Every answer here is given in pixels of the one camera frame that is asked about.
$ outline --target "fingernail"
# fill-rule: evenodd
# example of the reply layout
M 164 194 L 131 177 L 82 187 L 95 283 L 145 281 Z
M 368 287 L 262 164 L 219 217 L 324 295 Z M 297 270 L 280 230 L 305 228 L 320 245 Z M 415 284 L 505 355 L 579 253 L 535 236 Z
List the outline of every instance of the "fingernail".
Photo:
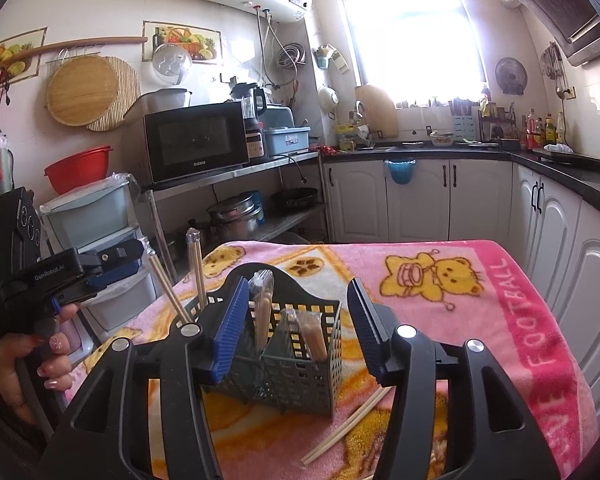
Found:
M 60 340 L 58 339 L 57 336 L 53 336 L 50 340 L 49 340 L 49 346 L 51 346 L 51 349 L 54 352 L 58 352 L 60 347 L 61 347 L 61 343 Z

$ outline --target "hand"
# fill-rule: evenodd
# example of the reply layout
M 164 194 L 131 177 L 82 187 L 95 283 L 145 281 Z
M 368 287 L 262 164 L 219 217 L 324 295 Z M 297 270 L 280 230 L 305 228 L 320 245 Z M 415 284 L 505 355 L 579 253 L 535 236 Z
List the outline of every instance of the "hand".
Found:
M 75 317 L 77 313 L 76 304 L 65 305 L 58 315 L 58 321 L 62 324 Z M 14 413 L 29 424 L 35 424 L 36 419 L 22 393 L 15 362 L 17 358 L 29 355 L 43 342 L 45 341 L 40 336 L 24 334 L 7 334 L 0 341 L 0 395 L 4 402 L 11 406 Z M 49 346 L 55 356 L 41 364 L 38 375 L 46 378 L 45 388 L 58 392 L 67 391 L 74 382 L 69 375 L 71 371 L 71 362 L 67 357 L 69 341 L 63 333 L 58 333 L 49 340 Z

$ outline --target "cabinet handle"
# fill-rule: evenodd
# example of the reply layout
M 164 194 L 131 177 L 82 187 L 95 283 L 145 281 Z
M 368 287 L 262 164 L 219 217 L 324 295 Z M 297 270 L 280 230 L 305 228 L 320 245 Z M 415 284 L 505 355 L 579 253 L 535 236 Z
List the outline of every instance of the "cabinet handle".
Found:
M 534 195 L 536 194 L 536 187 L 538 187 L 538 183 L 536 182 L 536 184 L 531 188 L 531 207 L 534 209 L 534 211 L 537 209 L 536 208 L 536 204 L 534 203 Z
M 538 206 L 538 212 L 542 214 L 542 208 L 540 207 L 540 192 L 544 189 L 544 182 L 538 188 L 538 200 L 536 201 L 536 205 Z

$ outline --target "fruit picture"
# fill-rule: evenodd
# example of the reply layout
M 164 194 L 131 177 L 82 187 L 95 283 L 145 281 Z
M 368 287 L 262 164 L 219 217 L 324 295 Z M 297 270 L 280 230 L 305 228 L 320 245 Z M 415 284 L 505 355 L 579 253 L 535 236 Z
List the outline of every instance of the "fruit picture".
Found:
M 11 83 L 35 77 L 40 70 L 40 56 L 20 57 L 23 52 L 42 46 L 45 42 L 46 27 L 31 30 L 0 42 L 0 64 L 4 68 L 2 81 Z M 18 55 L 19 59 L 9 62 Z
M 150 38 L 142 47 L 143 61 L 151 61 L 153 50 L 163 43 L 174 43 L 189 52 L 193 62 L 222 64 L 221 36 L 217 30 L 176 23 L 144 22 L 142 34 Z

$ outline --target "black microwave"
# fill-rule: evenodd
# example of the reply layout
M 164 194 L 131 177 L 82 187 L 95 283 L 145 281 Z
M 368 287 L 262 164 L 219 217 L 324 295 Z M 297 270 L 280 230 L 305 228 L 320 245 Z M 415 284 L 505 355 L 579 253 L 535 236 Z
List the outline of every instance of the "black microwave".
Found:
M 122 139 L 125 170 L 140 186 L 249 161 L 240 102 L 147 114 Z

